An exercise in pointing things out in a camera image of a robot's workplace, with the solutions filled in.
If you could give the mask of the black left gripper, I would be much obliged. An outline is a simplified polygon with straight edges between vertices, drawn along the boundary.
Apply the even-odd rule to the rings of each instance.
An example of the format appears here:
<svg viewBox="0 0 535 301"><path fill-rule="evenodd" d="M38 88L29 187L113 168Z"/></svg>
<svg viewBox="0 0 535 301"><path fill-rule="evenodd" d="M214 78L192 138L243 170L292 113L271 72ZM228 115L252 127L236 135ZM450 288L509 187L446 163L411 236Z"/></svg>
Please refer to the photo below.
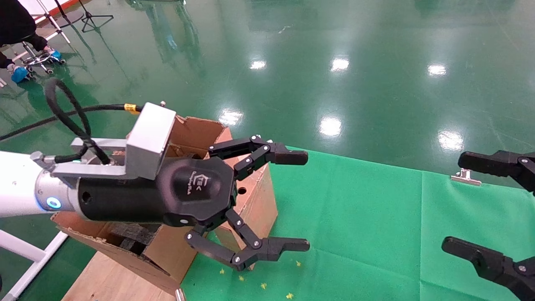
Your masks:
<svg viewBox="0 0 535 301"><path fill-rule="evenodd" d="M231 209L236 204L236 181L242 181L267 163L302 166L306 151L290 150L259 135L216 143L211 158L168 158L154 180L80 179L80 213L102 222L195 226L185 235L195 251L243 271L257 261L278 261L285 251L306 252L310 242L288 237L258 238ZM233 169L223 160L245 156ZM228 222L246 247L238 252L204 238L206 228Z"/></svg>

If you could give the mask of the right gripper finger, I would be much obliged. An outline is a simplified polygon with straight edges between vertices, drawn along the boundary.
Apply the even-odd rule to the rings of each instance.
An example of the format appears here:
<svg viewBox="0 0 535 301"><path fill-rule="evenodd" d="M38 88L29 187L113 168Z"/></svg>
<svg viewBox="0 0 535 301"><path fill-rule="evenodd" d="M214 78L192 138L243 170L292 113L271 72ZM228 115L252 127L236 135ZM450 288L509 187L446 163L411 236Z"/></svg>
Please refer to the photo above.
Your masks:
<svg viewBox="0 0 535 301"><path fill-rule="evenodd" d="M499 150L491 156L463 152L457 162L463 169L498 177L511 177L521 187L535 193L535 153L514 153Z"/></svg>
<svg viewBox="0 0 535 301"><path fill-rule="evenodd" d="M444 238L442 250L470 261L480 278L504 286L520 301L535 299L535 257L515 262L501 252L452 236Z"/></svg>

